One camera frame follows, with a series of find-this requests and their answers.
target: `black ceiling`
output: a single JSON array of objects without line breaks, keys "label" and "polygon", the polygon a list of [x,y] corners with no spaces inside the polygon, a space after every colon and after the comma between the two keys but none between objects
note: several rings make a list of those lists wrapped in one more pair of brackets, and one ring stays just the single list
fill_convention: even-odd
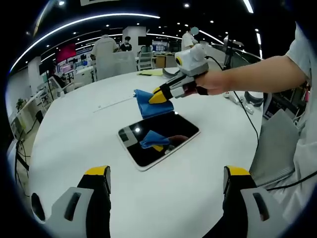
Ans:
[{"label": "black ceiling", "polygon": [[[189,8],[184,8],[184,3],[189,3]],[[255,34],[255,28],[260,30],[262,38],[263,57],[284,54],[291,41],[294,39],[295,23],[288,12],[277,0],[251,0],[254,14],[248,13],[243,0],[119,0],[95,3],[81,6],[80,0],[65,0],[65,5],[60,7],[56,0],[50,1],[46,13],[42,17],[38,31],[35,36],[33,32],[35,23],[42,10],[48,2],[43,1],[15,1],[14,14],[17,22],[5,26],[6,35],[9,36],[9,44],[12,45],[8,57],[8,64],[12,65],[16,59],[37,39],[53,29],[72,22],[77,19],[98,14],[114,12],[133,12],[160,16],[160,19],[116,16],[108,18],[94,19],[65,28],[53,34],[24,56],[16,65],[13,72],[25,66],[25,61],[31,60],[35,56],[40,56],[47,50],[46,45],[54,46],[76,35],[100,30],[106,24],[110,25],[109,34],[122,33],[122,28],[136,25],[146,26],[150,33],[176,36],[185,31],[184,24],[197,26],[217,38],[224,37],[225,31],[229,32],[230,38],[242,42],[245,50],[255,55],[259,55],[259,46]],[[99,33],[88,34],[80,37],[80,41],[98,36]],[[195,38],[208,39],[216,43],[211,38],[199,34]]]}]

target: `human hand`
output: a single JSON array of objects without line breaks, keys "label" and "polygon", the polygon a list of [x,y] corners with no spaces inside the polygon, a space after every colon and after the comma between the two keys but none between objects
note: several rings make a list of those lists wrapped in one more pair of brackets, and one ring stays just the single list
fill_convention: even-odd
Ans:
[{"label": "human hand", "polygon": [[[208,71],[206,74],[198,77],[195,81],[197,87],[206,88],[209,95],[217,95],[230,91],[229,80],[224,72]],[[197,93],[197,90],[185,87],[186,96],[193,93]]]}]

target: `white round table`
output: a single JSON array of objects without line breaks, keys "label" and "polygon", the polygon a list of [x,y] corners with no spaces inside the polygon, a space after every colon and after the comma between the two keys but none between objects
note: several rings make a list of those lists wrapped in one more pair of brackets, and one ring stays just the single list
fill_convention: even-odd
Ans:
[{"label": "white round table", "polygon": [[[201,238],[215,225],[222,215],[223,167],[248,170],[256,134],[243,109],[222,95],[172,99],[175,110],[201,133],[149,170],[137,170],[117,134],[142,120],[133,90],[152,92],[165,81],[134,72],[52,103],[36,135],[29,172],[30,192],[38,194],[46,218],[85,171],[109,165],[112,238]],[[250,118],[260,132],[262,108]]]}]

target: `white lab coat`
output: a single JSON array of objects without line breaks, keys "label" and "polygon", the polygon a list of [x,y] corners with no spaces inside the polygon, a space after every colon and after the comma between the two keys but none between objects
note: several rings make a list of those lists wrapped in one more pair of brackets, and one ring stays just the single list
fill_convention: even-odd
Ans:
[{"label": "white lab coat", "polygon": [[96,41],[91,54],[96,56],[97,80],[114,76],[113,51],[117,49],[113,38],[103,35]]},{"label": "white lab coat", "polygon": [[[292,176],[269,187],[288,185],[317,171],[317,92],[315,89],[317,87],[317,56],[314,55],[310,43],[298,26],[295,40],[286,55],[305,73],[312,89],[306,112],[298,124],[302,130],[293,159],[295,172]],[[288,222],[294,222],[304,209],[316,183],[317,176],[314,176],[293,187],[271,191],[284,209],[283,216]]]},{"label": "white lab coat", "polygon": [[195,40],[194,36],[188,31],[182,37],[182,51],[190,49],[190,46],[197,44],[198,41]]}]

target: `blue cloth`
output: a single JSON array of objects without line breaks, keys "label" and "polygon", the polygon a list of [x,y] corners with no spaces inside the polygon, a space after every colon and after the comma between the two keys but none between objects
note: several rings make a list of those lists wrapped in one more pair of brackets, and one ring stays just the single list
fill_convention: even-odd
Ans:
[{"label": "blue cloth", "polygon": [[153,93],[144,92],[139,89],[134,90],[134,92],[134,97],[137,98],[140,113],[143,119],[169,113],[174,110],[173,103],[170,101],[159,104],[150,104],[149,100],[154,95]]},{"label": "blue cloth", "polygon": [[152,145],[169,145],[169,139],[150,130],[148,134],[140,141],[140,145],[143,149],[147,149]]}]

